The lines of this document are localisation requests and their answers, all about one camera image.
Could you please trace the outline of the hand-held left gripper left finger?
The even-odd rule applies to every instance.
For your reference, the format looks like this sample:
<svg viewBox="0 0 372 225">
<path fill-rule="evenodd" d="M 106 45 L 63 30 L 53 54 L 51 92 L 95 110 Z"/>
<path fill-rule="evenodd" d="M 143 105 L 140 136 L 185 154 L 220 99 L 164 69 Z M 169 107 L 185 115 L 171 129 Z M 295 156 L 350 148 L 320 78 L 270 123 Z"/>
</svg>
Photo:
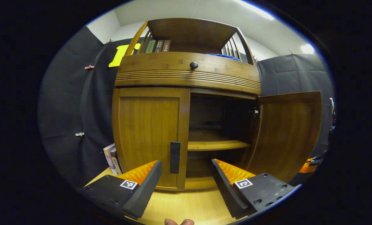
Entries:
<svg viewBox="0 0 372 225">
<path fill-rule="evenodd" d="M 142 217 L 162 174 L 162 163 L 155 160 L 119 176 L 105 175 L 79 189 L 92 203 L 110 214 L 132 219 Z"/>
</svg>

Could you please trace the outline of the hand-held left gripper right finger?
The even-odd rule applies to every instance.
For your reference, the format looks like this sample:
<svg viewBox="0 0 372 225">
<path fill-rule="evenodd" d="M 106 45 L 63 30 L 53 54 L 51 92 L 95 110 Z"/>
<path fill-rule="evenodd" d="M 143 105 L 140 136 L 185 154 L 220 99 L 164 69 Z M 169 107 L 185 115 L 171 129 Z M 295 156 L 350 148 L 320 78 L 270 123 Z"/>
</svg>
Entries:
<svg viewBox="0 0 372 225">
<path fill-rule="evenodd" d="M 213 178 L 235 219 L 263 214 L 300 189 L 266 172 L 255 175 L 218 159 L 211 162 Z"/>
</svg>

